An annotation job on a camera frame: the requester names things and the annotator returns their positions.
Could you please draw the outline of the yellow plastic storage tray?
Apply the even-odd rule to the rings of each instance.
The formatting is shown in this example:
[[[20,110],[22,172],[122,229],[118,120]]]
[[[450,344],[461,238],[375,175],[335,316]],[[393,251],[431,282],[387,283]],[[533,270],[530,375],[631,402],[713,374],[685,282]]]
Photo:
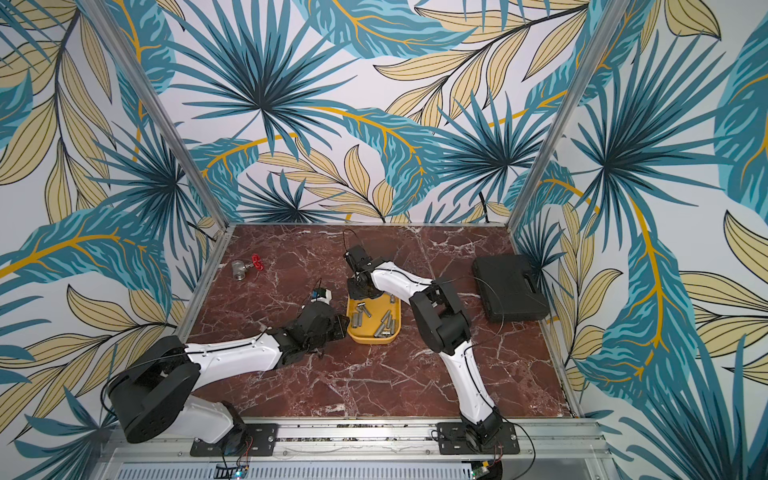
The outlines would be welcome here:
[[[354,309],[358,303],[365,302],[371,318],[355,318]],[[389,338],[375,338],[374,333],[380,325],[381,319],[387,311],[392,311],[395,318],[395,334]],[[392,343],[402,328],[401,301],[391,294],[384,294],[376,299],[352,300],[347,301],[347,316],[349,324],[347,334],[358,344],[364,345],[386,345]]]

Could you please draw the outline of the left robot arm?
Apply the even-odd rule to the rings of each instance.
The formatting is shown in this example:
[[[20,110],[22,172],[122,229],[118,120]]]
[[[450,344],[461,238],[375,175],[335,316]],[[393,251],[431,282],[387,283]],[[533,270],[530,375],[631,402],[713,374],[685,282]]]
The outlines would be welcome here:
[[[329,290],[317,288],[286,325],[249,338],[208,344],[185,344],[163,338],[106,386],[112,410],[131,444],[161,434],[202,441],[225,455],[236,455],[252,436],[235,407],[211,402],[195,391],[246,373],[290,366],[328,343],[342,340],[348,317],[334,309]]]

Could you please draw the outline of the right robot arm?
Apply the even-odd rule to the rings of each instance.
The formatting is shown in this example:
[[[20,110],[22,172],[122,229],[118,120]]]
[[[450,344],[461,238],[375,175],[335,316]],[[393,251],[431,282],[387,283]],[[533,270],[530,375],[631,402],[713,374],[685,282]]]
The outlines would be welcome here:
[[[443,360],[458,396],[465,441],[475,452],[492,446],[503,416],[485,388],[474,358],[470,320],[453,284],[410,273],[394,262],[373,258],[360,245],[344,259],[352,271],[348,293],[355,300],[392,295],[406,302],[426,346]]]

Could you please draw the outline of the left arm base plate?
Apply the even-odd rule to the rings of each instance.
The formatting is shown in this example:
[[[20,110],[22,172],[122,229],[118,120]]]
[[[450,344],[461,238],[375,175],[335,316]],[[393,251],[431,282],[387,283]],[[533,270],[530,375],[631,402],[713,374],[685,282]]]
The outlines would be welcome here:
[[[195,458],[270,457],[274,452],[278,429],[277,423],[238,424],[215,443],[196,439],[190,455]]]

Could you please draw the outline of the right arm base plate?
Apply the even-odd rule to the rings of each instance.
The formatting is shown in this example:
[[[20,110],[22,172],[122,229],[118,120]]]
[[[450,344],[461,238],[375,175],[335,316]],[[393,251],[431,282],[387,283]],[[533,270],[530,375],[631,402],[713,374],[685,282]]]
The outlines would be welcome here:
[[[516,455],[520,445],[515,428],[502,422],[494,433],[478,433],[463,422],[439,422],[432,438],[441,455]]]

